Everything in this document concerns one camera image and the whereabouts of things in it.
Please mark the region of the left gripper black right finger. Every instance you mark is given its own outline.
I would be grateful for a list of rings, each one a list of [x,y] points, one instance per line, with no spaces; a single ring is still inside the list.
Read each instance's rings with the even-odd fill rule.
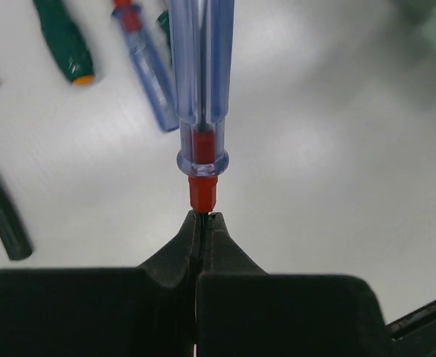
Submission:
[[[389,356],[379,301],[362,279],[268,274],[231,239],[222,215],[205,224],[197,282],[199,356]]]

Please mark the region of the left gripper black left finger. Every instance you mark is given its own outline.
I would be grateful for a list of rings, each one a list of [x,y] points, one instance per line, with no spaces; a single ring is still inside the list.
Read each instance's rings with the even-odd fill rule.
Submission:
[[[136,267],[0,269],[0,356],[191,356],[202,217]]]

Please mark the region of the green orange stubby screwdriver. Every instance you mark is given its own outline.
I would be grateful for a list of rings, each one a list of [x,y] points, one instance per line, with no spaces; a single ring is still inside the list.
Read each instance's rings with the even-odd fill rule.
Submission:
[[[64,1],[34,0],[42,36],[58,69],[73,86],[94,82],[95,70],[86,40]]]

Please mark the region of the blue handled screwdriver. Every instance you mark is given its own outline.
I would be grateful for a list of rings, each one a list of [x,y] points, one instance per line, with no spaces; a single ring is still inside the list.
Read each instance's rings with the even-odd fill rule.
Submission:
[[[133,1],[115,1],[112,16],[124,35],[129,55],[161,131],[179,128],[173,106],[172,84],[156,43],[142,19],[141,6]]]

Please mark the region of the red blue screwdriver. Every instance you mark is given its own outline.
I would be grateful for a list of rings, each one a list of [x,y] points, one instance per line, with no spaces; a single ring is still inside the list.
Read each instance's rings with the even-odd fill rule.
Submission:
[[[190,206],[210,213],[218,177],[228,167],[225,119],[231,79],[233,1],[170,1],[174,100],[179,119],[179,169]]]

